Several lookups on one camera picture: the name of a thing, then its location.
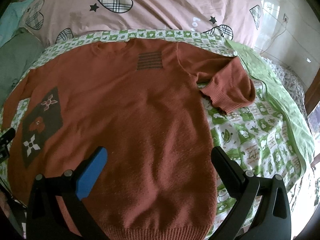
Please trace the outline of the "brown wooden door frame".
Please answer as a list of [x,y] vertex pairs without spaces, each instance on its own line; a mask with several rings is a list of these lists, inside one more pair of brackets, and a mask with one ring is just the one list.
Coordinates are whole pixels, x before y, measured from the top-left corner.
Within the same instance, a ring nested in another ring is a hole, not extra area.
[[319,103],[319,75],[316,76],[305,94],[305,109],[309,115]]

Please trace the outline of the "grey green pillow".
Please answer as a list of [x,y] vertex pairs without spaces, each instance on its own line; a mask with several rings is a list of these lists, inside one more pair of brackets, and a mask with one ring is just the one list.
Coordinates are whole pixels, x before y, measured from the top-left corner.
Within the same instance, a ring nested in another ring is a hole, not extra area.
[[18,29],[1,47],[1,105],[43,51],[44,46],[39,39],[25,28]]

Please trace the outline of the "rust orange knit sweater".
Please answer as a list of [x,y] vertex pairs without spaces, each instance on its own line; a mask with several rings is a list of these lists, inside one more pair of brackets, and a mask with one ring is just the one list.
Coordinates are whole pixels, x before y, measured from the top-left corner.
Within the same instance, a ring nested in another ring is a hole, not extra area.
[[202,100],[222,113],[255,100],[238,57],[184,42],[95,42],[31,70],[7,98],[2,129],[29,100],[8,179],[29,200],[35,177],[60,176],[94,150],[108,160],[84,205],[111,239],[204,239],[216,171]]

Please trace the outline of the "lime green towel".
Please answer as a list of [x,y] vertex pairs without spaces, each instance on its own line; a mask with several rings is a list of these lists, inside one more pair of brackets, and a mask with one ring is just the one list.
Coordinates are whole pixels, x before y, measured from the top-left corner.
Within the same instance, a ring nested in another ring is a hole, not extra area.
[[315,143],[298,105],[264,59],[252,48],[228,39],[225,45],[236,51],[248,74],[265,84],[266,96],[287,122],[290,140],[300,162],[300,175],[307,171],[315,153]]

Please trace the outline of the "light blue floral pillow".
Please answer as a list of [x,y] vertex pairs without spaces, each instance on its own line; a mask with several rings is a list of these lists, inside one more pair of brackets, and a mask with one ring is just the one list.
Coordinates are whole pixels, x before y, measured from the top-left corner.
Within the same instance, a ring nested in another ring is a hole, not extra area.
[[1,17],[1,46],[9,41],[18,28],[19,22],[34,0],[10,3]]

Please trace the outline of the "white wall socket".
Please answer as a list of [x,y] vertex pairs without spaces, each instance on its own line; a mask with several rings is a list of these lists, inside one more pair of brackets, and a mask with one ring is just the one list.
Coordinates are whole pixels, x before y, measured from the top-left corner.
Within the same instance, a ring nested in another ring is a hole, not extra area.
[[287,14],[284,14],[283,21],[286,23],[289,22],[289,17],[287,16]]

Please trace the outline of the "pink quilt with plaid hearts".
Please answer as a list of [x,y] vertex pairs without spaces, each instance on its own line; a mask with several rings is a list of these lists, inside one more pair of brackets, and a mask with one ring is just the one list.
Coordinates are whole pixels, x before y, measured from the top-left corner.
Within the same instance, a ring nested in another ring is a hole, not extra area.
[[35,0],[20,20],[45,46],[105,30],[186,30],[255,45],[259,0]]

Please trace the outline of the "green white checkered bed sheet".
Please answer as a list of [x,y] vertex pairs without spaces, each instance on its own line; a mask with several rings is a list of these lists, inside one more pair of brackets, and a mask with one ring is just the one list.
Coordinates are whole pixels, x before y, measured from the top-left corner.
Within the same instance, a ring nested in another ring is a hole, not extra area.
[[[225,57],[238,57],[241,62],[236,51],[231,48],[214,50],[213,42],[216,41],[216,38],[203,34],[184,33],[182,31],[100,31],[69,41],[63,41],[49,47],[42,56],[34,62],[31,68],[26,71],[19,83],[31,70],[44,66],[47,62],[72,49],[95,42],[128,42],[132,39],[184,42]],[[252,171],[256,176],[272,178],[276,174],[280,175],[283,179],[286,192],[288,192],[294,186],[299,176],[301,176],[301,170],[299,159],[293,148],[293,143],[290,140],[287,122],[281,111],[268,100],[265,84],[260,80],[252,78],[242,62],[241,65],[255,87],[255,100],[252,104],[236,109],[231,113],[222,113],[213,107],[207,98],[203,98],[202,100],[213,139],[213,148],[220,146],[228,157],[237,162],[244,171]],[[23,99],[19,102],[9,128],[12,127],[17,132],[28,109],[28,105],[28,99]],[[1,131],[6,132],[9,128],[2,129],[3,109],[4,105],[1,109]],[[13,140],[7,145],[9,148],[9,157]],[[23,209],[23,213],[27,217],[29,200],[27,202],[20,201],[14,196],[10,187],[8,179],[9,157],[8,159],[1,160],[1,185],[7,190],[8,195],[14,199],[15,203]],[[232,198],[227,192],[217,171],[216,192],[217,206],[214,222],[204,239],[209,236],[211,231],[215,232],[217,230],[236,202],[236,199]],[[57,201],[70,230],[79,235],[80,233],[71,221],[63,199],[57,196]]]

